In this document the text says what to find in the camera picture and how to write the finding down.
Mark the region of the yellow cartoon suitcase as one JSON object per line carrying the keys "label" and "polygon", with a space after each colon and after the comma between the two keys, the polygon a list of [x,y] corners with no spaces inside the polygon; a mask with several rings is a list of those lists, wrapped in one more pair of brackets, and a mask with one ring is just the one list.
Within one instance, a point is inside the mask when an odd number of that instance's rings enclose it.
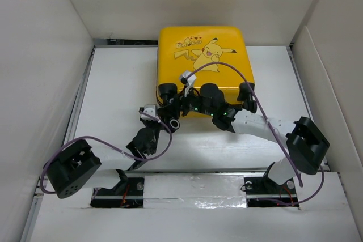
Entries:
{"label": "yellow cartoon suitcase", "polygon": [[[161,30],[157,55],[159,107],[176,103],[184,90],[179,77],[186,70],[196,76],[194,89],[215,84],[227,103],[256,112],[255,80],[239,29],[232,26],[172,26]],[[189,114],[187,117],[210,117]]]}

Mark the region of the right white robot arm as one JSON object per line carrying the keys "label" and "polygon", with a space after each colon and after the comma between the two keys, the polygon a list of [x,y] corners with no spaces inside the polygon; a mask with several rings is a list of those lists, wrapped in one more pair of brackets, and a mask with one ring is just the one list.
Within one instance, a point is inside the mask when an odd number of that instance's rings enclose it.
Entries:
{"label": "right white robot arm", "polygon": [[283,121],[237,107],[226,102],[223,92],[213,83],[199,91],[185,86],[181,93],[183,115],[194,111],[208,115],[212,123],[223,131],[248,134],[278,144],[284,158],[273,162],[262,178],[262,186],[274,193],[293,177],[302,173],[315,175],[330,147],[330,143],[308,117],[297,121]]}

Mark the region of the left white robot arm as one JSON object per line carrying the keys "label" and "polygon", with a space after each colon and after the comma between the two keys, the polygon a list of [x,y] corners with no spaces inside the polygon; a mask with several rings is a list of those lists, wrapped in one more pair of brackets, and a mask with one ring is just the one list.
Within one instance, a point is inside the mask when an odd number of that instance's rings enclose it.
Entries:
{"label": "left white robot arm", "polygon": [[98,171],[114,170],[107,188],[113,194],[121,194],[126,189],[124,171],[134,171],[147,162],[163,156],[171,146],[158,152],[160,133],[169,136],[180,127],[178,119],[181,110],[178,105],[166,104],[162,107],[146,105],[140,108],[143,127],[136,136],[121,149],[95,136],[84,135],[74,138],[61,146],[44,164],[40,175],[40,190],[45,194],[55,194],[64,199],[72,196],[84,186]]}

